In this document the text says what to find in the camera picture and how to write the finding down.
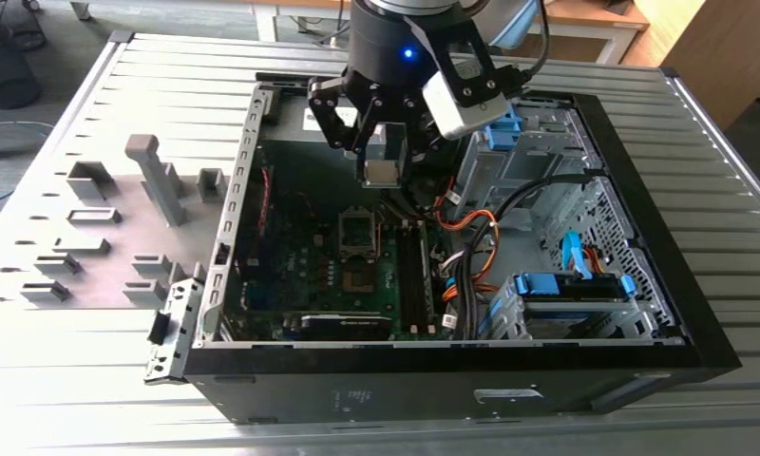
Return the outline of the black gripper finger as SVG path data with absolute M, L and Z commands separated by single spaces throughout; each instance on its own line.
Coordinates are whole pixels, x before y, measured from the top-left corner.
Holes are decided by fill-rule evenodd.
M 412 176 L 415 160 L 438 150 L 444 138 L 436 125 L 428 106 L 423 100 L 406 99 L 403 102 L 404 141 L 400 151 L 400 186 L 404 187 Z
M 342 98 L 358 109 L 352 125 L 344 122 L 338 113 Z M 308 102 L 330 146 L 355 155 L 355 174 L 358 180 L 363 181 L 368 140 L 380 123 L 386 103 L 379 85 L 366 77 L 314 77 L 308 84 Z

